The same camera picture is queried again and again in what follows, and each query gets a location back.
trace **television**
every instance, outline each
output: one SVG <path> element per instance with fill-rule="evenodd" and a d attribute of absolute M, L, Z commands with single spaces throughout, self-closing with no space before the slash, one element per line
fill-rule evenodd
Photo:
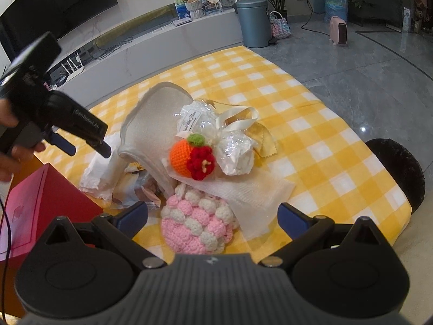
<path fill-rule="evenodd" d="M 114 5 L 117 0 L 15 0 L 0 16 L 0 42 L 12 61 L 45 32 L 60 39 Z"/>

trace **red box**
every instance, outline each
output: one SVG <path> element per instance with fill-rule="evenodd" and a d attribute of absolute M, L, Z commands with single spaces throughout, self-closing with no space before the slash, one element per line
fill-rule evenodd
<path fill-rule="evenodd" d="M 43 165 L 14 187 L 6 201 L 12 234 L 10 266 L 18 268 L 35 242 L 56 216 L 88 222 L 103 210 L 50 164 Z M 0 262 L 7 250 L 7 225 L 0 233 Z"/>

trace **yellow cloth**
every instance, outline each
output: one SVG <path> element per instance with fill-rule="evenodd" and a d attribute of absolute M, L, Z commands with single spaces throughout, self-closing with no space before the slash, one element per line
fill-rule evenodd
<path fill-rule="evenodd" d="M 92 112 L 109 125 L 108 134 L 119 131 L 139 98 L 162 81 L 178 84 L 195 99 L 255 107 L 278 146 L 278 154 L 265 159 L 256 156 L 255 162 L 296 184 L 289 202 L 304 213 L 327 215 L 337 223 L 353 223 L 358 216 L 369 215 L 392 243 L 408 223 L 411 207 L 406 197 L 354 131 L 296 79 L 245 47 L 165 71 L 111 97 Z M 38 157 L 78 185 L 94 151 L 83 140 L 64 136 L 77 146 L 74 157 L 55 147 Z M 159 219 L 151 216 L 134 240 L 171 262 L 174 254 L 164 243 Z M 254 240 L 246 241 L 238 231 L 226 252 L 248 252 L 258 261 L 289 241 L 274 220 L 269 232 Z"/>
<path fill-rule="evenodd" d="M 213 101 L 210 99 L 205 99 L 205 101 L 208 104 L 212 105 L 215 108 L 215 111 L 217 113 L 223 113 L 224 111 L 227 111 L 231 107 L 235 106 L 235 105 L 218 103 L 217 101 Z M 248 113 L 249 113 L 248 110 L 242 111 L 241 113 L 234 116 L 234 120 L 251 118 L 250 116 L 248 117 Z M 246 135 L 257 142 L 257 147 L 255 151 L 262 158 L 267 158 L 268 156 L 277 153 L 277 146 L 274 142 L 274 139 L 272 138 L 271 133 L 269 132 L 269 129 L 267 129 L 260 122 L 256 122 L 250 128 L 248 128 L 246 130 Z"/>

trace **metal screw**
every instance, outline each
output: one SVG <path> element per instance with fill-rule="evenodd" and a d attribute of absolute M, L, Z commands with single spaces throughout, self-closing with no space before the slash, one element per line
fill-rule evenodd
<path fill-rule="evenodd" d="M 283 259 L 278 256 L 267 256 L 261 260 L 265 267 L 279 267 L 283 263 Z"/>
<path fill-rule="evenodd" d="M 143 265 L 148 269 L 157 269 L 164 265 L 164 260 L 158 258 L 157 256 L 150 256 L 143 260 Z"/>

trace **blue trash can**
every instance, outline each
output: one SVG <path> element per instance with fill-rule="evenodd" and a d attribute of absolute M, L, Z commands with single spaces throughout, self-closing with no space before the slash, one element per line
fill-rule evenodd
<path fill-rule="evenodd" d="M 266 47 L 272 39 L 268 0 L 236 2 L 242 36 L 246 47 Z"/>

